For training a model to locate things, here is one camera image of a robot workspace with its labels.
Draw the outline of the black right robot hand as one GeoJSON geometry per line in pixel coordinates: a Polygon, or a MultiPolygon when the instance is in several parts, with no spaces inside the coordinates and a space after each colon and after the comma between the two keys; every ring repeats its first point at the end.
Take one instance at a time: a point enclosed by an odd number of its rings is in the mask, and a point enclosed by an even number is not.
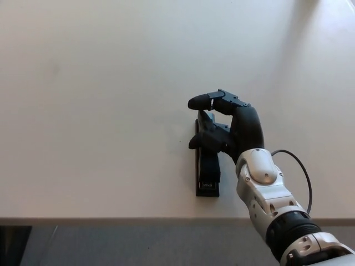
{"type": "Polygon", "coordinates": [[[198,111],[199,132],[189,142],[190,149],[205,148],[223,152],[237,162],[240,155],[250,149],[265,147],[258,113],[251,104],[238,96],[219,89],[191,98],[187,106],[198,111]],[[232,117],[231,126],[218,126],[206,113],[215,110],[232,117]]]}

